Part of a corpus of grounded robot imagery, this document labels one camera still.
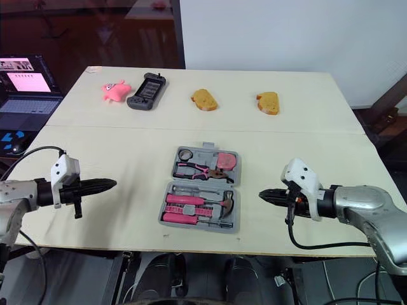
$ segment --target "pink screwdriver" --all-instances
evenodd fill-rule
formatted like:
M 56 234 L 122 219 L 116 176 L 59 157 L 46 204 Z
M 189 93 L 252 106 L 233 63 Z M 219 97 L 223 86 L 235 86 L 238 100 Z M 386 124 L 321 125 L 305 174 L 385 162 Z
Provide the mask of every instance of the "pink screwdriver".
M 175 213 L 164 213 L 163 220 L 168 222 L 176 222 L 178 224 L 197 224 L 198 222 L 203 222 L 206 224 L 217 224 L 220 227 L 233 227 L 233 224 L 231 222 L 202 220 L 199 219 L 198 216 L 189 216 Z
M 233 192 L 224 192 L 224 201 L 207 200 L 201 197 L 168 194 L 167 203 L 177 203 L 179 205 L 221 205 L 224 208 L 222 217 L 226 217 L 233 210 Z

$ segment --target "laptop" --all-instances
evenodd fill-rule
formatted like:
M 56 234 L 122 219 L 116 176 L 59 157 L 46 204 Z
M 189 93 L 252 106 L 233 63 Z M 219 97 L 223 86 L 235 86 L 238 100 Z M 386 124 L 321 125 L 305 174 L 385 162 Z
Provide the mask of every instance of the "laptop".
M 62 98 L 42 55 L 0 55 L 0 130 L 40 131 Z

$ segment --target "desk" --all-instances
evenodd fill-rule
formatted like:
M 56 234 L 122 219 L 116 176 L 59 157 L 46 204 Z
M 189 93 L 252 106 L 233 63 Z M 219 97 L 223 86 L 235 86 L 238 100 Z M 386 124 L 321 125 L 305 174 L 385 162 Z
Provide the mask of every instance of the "desk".
M 155 110 L 133 111 L 126 103 L 103 101 L 104 84 L 124 79 L 136 90 L 146 72 L 161 72 L 168 82 Z M 200 88 L 212 93 L 219 109 L 202 112 L 195 106 L 191 96 Z M 279 94 L 278 116 L 268 116 L 257 108 L 256 95 L 266 91 Z M 48 125 L 364 134 L 333 78 L 311 72 L 103 67 L 81 75 Z
M 219 234 L 160 225 L 157 221 L 172 180 L 171 168 L 178 146 L 215 142 L 242 158 L 240 230 Z M 360 256 L 370 248 L 342 247 L 304 251 L 288 238 L 286 209 L 258 197 L 270 187 L 284 187 L 283 166 L 301 157 L 319 174 L 325 187 L 371 184 L 386 189 L 395 204 L 406 205 L 365 135 L 339 133 L 214 132 L 91 126 L 46 126 L 31 148 L 53 144 L 78 158 L 81 178 L 112 178 L 118 185 L 85 197 L 83 218 L 74 219 L 73 207 L 41 208 L 24 217 L 23 230 L 39 245 L 66 248 L 175 252 L 228 252 L 263 255 Z M 11 179 L 46 177 L 56 160 L 55 151 L 29 156 Z M 314 222 L 296 218 L 294 233 L 306 245 L 339 241 L 366 241 L 351 226 L 335 219 Z M 26 243 L 21 237 L 19 243 Z

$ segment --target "pink tool handle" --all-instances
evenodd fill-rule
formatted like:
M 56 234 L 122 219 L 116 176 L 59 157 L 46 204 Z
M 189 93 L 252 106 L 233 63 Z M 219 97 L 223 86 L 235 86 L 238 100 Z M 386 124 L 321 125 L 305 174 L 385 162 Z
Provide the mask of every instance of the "pink tool handle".
M 177 214 L 183 214 L 184 209 L 181 207 L 177 207 L 174 205 L 167 205 L 165 207 L 165 211 L 169 213 L 177 213 Z M 212 209 L 211 208 L 195 208 L 195 214 L 199 216 L 206 216 L 206 217 L 212 217 Z
M 194 196 L 181 196 L 181 195 L 173 195 L 168 194 L 167 203 L 178 203 L 181 205 L 204 205 L 205 200 L 201 197 L 194 197 Z
M 165 213 L 163 216 L 163 220 L 168 222 L 176 222 L 178 224 L 197 224 L 198 216 Z

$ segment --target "laptop keyboard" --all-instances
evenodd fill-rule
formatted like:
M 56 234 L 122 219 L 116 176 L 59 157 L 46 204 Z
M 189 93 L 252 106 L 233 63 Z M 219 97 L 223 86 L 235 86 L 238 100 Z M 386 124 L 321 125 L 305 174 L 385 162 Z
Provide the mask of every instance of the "laptop keyboard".
M 57 100 L 8 100 L 0 112 L 28 113 L 28 114 L 50 114 L 58 106 Z

